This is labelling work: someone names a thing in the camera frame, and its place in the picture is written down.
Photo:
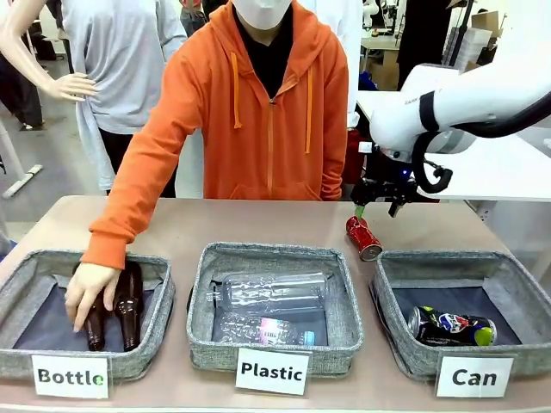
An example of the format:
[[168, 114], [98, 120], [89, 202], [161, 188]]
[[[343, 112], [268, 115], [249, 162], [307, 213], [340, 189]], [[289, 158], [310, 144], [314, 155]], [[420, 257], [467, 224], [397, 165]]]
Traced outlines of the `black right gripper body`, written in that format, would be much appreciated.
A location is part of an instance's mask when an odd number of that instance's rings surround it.
[[362, 177], [352, 188], [350, 198], [357, 206], [366, 206], [379, 199], [403, 206], [418, 197], [418, 185], [406, 178], [396, 182]]

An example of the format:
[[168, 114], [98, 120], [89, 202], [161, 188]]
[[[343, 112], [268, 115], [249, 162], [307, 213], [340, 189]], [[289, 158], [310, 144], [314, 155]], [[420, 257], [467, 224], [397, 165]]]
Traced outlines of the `person right hand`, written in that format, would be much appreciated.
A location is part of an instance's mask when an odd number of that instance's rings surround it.
[[97, 297], [100, 297], [107, 311], [113, 310], [120, 274], [119, 269], [92, 263], [78, 265], [65, 292], [65, 309], [74, 332], [79, 332], [84, 326]]

